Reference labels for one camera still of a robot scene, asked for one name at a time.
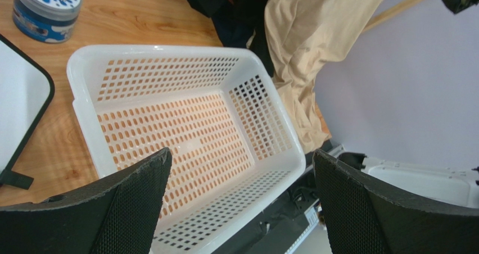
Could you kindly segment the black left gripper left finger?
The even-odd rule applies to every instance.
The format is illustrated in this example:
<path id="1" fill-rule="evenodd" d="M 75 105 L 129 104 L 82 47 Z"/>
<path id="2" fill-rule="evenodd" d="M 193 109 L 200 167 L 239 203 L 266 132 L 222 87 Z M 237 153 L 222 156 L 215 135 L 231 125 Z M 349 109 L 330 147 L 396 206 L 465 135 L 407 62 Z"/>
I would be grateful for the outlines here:
<path id="1" fill-rule="evenodd" d="M 43 202 L 1 207 L 1 252 L 149 253 L 172 162 L 163 148 Z"/>

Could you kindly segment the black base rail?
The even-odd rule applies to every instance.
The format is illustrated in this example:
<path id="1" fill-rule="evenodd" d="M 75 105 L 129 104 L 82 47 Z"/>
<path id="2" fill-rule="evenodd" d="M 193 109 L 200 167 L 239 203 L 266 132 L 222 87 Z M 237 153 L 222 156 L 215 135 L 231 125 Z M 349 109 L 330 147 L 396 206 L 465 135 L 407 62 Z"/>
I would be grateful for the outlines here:
<path id="1" fill-rule="evenodd" d="M 318 203 L 313 153 L 305 172 L 266 209 L 214 253 L 285 253 L 309 226 L 305 213 Z"/>

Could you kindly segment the wooden clothes rack frame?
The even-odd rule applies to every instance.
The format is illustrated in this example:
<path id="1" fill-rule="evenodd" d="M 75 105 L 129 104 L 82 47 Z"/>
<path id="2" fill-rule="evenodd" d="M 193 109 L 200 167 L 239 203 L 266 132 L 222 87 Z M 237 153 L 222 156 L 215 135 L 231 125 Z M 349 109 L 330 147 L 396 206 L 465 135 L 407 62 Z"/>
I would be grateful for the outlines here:
<path id="1" fill-rule="evenodd" d="M 374 27 L 383 24 L 387 20 L 399 15 L 400 13 L 418 5 L 419 3 L 423 2 L 425 0 L 403 0 L 399 2 L 398 4 L 392 6 L 391 8 L 379 13 L 378 15 L 372 17 L 364 29 L 362 30 L 362 33 L 367 32 L 370 29 L 373 29 Z"/>

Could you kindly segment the white plastic perforated basket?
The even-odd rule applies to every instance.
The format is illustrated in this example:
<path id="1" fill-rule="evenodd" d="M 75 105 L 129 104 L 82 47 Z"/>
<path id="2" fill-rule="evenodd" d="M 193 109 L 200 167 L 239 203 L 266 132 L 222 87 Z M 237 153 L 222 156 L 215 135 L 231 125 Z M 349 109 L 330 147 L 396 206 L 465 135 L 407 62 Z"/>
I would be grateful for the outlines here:
<path id="1" fill-rule="evenodd" d="M 248 49 L 91 45 L 66 72 L 99 178 L 171 151 L 151 253 L 212 253 L 305 170 L 281 98 Z"/>

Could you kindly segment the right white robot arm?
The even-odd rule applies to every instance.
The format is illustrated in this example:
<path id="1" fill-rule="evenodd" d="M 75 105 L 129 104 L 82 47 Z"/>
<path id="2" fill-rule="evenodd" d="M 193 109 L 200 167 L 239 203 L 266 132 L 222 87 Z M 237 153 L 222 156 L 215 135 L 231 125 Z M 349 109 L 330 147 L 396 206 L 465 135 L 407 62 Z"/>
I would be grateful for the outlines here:
<path id="1" fill-rule="evenodd" d="M 425 0 L 363 34 L 337 68 L 340 140 L 365 172 L 478 207 L 478 8 Z"/>

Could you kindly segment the white board black frame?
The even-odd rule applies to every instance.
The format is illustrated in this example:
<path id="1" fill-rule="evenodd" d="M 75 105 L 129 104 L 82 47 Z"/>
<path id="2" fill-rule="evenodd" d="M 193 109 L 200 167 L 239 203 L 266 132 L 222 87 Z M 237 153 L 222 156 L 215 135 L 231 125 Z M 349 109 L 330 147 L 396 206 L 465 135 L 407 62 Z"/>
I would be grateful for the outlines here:
<path id="1" fill-rule="evenodd" d="M 1 36 L 1 184 L 29 189 L 33 178 L 13 171 L 55 94 L 50 74 Z"/>

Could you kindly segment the black daisy print t shirt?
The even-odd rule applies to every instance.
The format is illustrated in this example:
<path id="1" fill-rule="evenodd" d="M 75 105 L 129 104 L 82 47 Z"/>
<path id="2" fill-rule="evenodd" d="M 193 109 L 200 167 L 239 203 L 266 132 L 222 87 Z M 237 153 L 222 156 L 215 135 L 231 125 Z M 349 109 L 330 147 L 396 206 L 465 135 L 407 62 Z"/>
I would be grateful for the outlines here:
<path id="1" fill-rule="evenodd" d="M 268 0 L 187 0 L 199 13 L 210 18 L 222 45 L 251 50 L 274 75 L 265 33 L 264 12 Z"/>

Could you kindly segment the beige t shirt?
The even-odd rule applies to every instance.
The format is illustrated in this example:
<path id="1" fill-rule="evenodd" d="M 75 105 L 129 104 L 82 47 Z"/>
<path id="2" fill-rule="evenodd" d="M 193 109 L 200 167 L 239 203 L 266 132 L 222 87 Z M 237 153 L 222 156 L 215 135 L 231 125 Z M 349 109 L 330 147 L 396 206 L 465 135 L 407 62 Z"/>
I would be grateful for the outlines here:
<path id="1" fill-rule="evenodd" d="M 345 59 L 383 0 L 268 0 L 265 36 L 273 83 L 304 152 L 327 140 L 316 113 L 314 86 L 321 68 Z"/>

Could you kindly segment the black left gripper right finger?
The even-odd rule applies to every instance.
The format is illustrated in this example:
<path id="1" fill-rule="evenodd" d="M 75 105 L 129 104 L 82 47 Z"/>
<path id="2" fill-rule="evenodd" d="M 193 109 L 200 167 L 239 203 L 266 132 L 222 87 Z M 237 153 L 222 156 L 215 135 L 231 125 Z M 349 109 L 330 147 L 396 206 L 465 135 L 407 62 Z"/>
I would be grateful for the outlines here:
<path id="1" fill-rule="evenodd" d="M 478 252 L 478 209 L 400 189 L 321 149 L 313 166 L 333 253 Z"/>

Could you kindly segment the blue white round tin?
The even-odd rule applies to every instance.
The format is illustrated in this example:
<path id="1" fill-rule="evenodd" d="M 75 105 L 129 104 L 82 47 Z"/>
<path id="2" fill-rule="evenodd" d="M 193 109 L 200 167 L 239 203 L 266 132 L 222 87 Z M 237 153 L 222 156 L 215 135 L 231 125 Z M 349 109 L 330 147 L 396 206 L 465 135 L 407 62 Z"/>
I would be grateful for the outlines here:
<path id="1" fill-rule="evenodd" d="M 43 43 L 71 38 L 82 0 L 13 0 L 12 19 L 28 37 Z"/>

